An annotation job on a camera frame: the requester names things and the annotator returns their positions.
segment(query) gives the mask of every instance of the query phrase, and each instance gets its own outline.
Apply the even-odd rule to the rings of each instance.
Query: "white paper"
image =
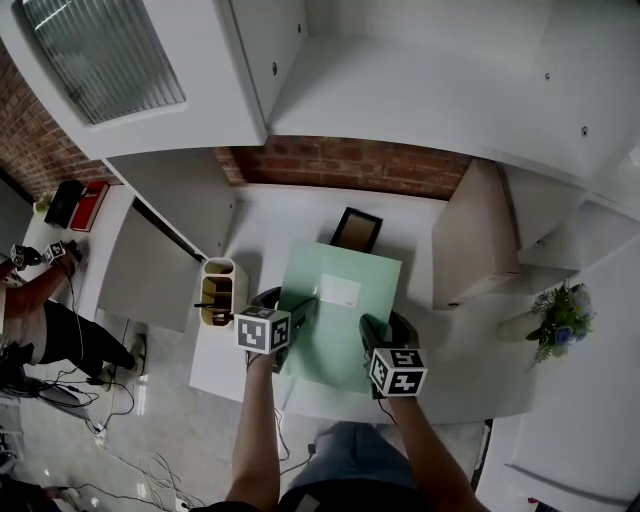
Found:
[[[355,308],[360,298],[360,286],[357,281],[349,281],[330,274],[322,274],[320,276],[318,297],[323,302]]]

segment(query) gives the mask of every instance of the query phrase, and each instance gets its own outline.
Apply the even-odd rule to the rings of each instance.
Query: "green folder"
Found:
[[[289,351],[282,373],[346,391],[369,393],[360,317],[386,325],[401,262],[331,245],[297,240],[289,254],[278,309],[318,298]]]

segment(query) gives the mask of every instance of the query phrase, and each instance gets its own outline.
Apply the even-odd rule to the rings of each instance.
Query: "brick wall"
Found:
[[[235,185],[311,185],[445,200],[472,158],[391,142],[296,136],[271,136],[262,147],[217,148],[216,153]]]
[[[51,118],[0,41],[0,167],[34,198],[64,180],[117,178],[90,161]]]

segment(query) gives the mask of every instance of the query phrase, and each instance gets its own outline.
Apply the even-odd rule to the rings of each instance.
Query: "pen holder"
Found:
[[[211,258],[202,267],[200,321],[218,328],[229,327],[231,315],[243,311],[249,298],[249,276],[229,258]]]

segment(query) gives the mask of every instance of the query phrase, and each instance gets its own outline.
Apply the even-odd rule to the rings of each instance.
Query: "white tile floor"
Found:
[[[122,338],[124,320],[105,318],[101,323],[116,337]],[[127,346],[139,328],[133,322],[129,324]],[[148,330],[147,374],[129,381],[124,380],[123,374],[118,374],[118,380],[126,383],[134,395],[134,409],[127,416],[114,416],[103,440],[96,439],[84,422],[44,403],[23,400],[20,408],[25,458],[18,467],[18,474],[26,481],[42,486],[92,483],[113,494],[150,500],[151,489],[143,475],[116,456],[132,464],[142,460],[146,467],[149,455],[157,452],[166,458],[171,470],[180,478],[182,490],[206,504],[223,499],[231,482],[231,453],[240,418],[240,403],[189,387],[196,328],[197,316],[194,314],[184,335],[154,327]],[[30,374],[55,378],[61,367],[70,368],[67,363],[40,366],[30,370]],[[78,371],[64,380],[80,381],[83,375]],[[95,391],[86,384],[77,387]],[[90,406],[94,423],[105,421],[112,403],[114,411],[126,411],[130,407],[129,397],[120,388],[115,392],[100,391],[100,395],[100,399]],[[286,414],[282,433],[291,456],[282,463],[282,468],[303,462],[307,458],[307,444],[328,426],[327,421]],[[482,424],[437,428],[469,476],[476,462],[482,430]],[[151,469],[158,477],[167,478],[166,472],[157,465],[152,465]],[[294,471],[283,477],[283,490],[296,474]],[[165,508],[173,510],[174,493],[157,486],[153,489]],[[153,510],[150,505],[116,500],[90,488],[84,488],[81,495],[78,500],[81,510]]]

